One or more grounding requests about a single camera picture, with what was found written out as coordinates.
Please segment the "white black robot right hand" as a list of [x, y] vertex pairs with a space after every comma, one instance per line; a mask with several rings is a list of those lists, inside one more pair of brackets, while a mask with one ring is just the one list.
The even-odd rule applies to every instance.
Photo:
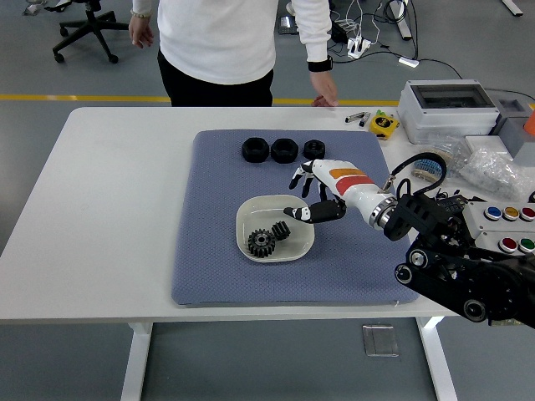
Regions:
[[318, 181], [320, 202], [302, 208], [286, 207], [283, 213], [308, 224], [342, 218], [349, 206], [357, 208], [364, 221], [379, 230], [385, 227], [397, 205], [396, 198], [380, 189], [362, 170], [341, 160], [310, 160], [295, 171], [289, 187], [304, 177], [302, 196]]

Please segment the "person's left hand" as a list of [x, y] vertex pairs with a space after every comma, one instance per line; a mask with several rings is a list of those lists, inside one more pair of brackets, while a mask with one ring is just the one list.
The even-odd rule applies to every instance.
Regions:
[[311, 103], [313, 107], [337, 107], [339, 105], [337, 87], [329, 71], [311, 72], [310, 81], [317, 92], [317, 97]]

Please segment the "person's right hand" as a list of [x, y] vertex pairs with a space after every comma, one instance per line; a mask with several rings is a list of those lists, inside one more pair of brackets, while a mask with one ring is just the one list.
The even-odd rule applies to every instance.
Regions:
[[154, 34], [150, 27], [150, 17], [132, 16], [129, 23], [129, 34], [131, 43], [137, 48], [151, 47], [154, 43]]

